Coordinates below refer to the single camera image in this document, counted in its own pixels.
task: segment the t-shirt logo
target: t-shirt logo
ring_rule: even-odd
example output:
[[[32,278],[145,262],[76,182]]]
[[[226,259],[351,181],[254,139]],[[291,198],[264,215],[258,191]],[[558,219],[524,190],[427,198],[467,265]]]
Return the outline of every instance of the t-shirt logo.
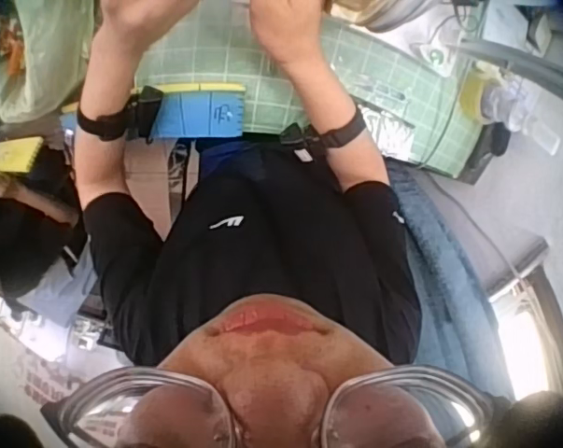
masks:
[[[209,227],[210,230],[218,229],[219,227],[240,227],[244,222],[244,217],[227,217],[217,224]]]
[[[393,212],[393,217],[396,218],[400,224],[405,224],[405,219],[397,212]]]

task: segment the hand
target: hand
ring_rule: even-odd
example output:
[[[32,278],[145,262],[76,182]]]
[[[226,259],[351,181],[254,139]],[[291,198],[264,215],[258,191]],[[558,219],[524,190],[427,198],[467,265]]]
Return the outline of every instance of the hand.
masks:
[[[15,199],[24,186],[11,175],[0,173],[0,198]]]
[[[163,37],[199,0],[101,0],[104,35],[118,49],[142,54]]]
[[[260,44],[282,68],[322,58],[324,0],[251,0],[250,22]]]

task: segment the green plastic bag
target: green plastic bag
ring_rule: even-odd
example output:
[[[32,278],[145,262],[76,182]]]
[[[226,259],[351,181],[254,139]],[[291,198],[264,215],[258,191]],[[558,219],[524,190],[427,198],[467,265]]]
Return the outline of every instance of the green plastic bag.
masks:
[[[23,30],[25,70],[0,59],[0,119],[22,123],[54,111],[86,76],[93,0],[12,0]]]

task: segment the plastic bottle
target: plastic bottle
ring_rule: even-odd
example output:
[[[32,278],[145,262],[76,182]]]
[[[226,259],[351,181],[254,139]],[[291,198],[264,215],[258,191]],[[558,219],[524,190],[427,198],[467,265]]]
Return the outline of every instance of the plastic bottle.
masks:
[[[532,115],[523,100],[499,83],[486,85],[481,100],[481,111],[485,119],[493,123],[502,122],[512,133],[521,132],[548,154],[555,156],[559,150],[561,138],[543,121]]]

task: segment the lips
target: lips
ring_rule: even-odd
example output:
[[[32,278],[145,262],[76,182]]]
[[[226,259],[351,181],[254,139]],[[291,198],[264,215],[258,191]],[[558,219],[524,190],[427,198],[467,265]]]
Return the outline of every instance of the lips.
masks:
[[[293,312],[287,306],[276,303],[245,305],[225,317],[218,325],[221,333],[251,334],[276,331],[295,336],[314,331],[315,326],[307,318]]]

